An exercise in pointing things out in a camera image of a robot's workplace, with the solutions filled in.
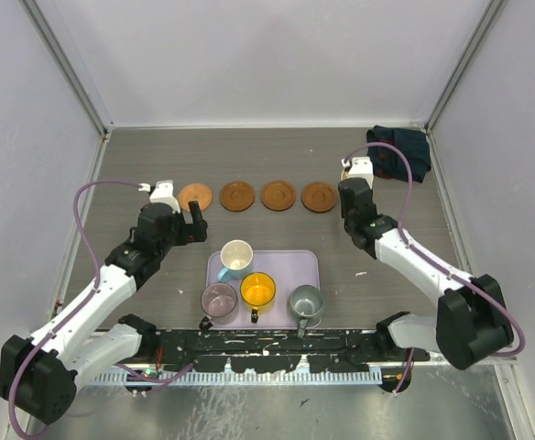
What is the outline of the brown wooden coaster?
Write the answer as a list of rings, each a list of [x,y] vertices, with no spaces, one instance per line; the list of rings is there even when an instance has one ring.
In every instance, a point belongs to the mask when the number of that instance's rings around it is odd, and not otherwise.
[[[337,203],[335,189],[328,183],[315,181],[307,184],[301,193],[303,206],[309,211],[323,214],[331,211]]]
[[[254,201],[254,188],[245,181],[228,182],[220,191],[220,203],[223,208],[230,212],[243,212]]]
[[[271,181],[261,190],[261,202],[271,211],[282,212],[290,209],[296,201],[296,191],[287,181]]]

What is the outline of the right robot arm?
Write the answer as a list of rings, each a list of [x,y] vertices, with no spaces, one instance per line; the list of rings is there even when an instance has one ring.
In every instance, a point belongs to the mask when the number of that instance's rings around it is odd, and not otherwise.
[[[512,319],[493,277],[474,277],[424,249],[395,219],[378,213],[367,180],[345,179],[338,191],[354,245],[404,276],[436,308],[433,316],[399,312],[378,322],[376,348],[383,359],[395,361],[417,348],[467,369],[513,343]]]

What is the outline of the grey green mug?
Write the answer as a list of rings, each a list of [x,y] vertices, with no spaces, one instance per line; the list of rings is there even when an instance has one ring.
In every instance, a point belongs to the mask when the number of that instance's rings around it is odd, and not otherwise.
[[[299,339],[321,322],[324,306],[324,295],[314,286],[301,285],[290,294],[288,308],[296,322]]]

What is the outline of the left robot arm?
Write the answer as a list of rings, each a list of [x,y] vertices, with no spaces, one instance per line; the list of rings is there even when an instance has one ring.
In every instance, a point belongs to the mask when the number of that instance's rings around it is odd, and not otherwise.
[[[77,297],[31,336],[12,335],[0,356],[0,397],[10,416],[20,409],[44,424],[68,411],[76,393],[125,359],[147,363],[158,352],[157,328],[129,314],[97,338],[92,333],[121,303],[160,270],[176,246],[203,242],[207,223],[197,202],[191,221],[166,203],[148,203],[128,238],[114,248]]]

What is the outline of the woven rattan coaster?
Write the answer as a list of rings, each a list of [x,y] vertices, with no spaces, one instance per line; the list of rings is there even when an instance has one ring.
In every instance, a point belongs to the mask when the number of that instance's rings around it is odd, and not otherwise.
[[[211,189],[202,183],[191,183],[186,185],[179,194],[179,203],[182,210],[190,211],[189,202],[197,202],[200,209],[204,211],[213,201]]]

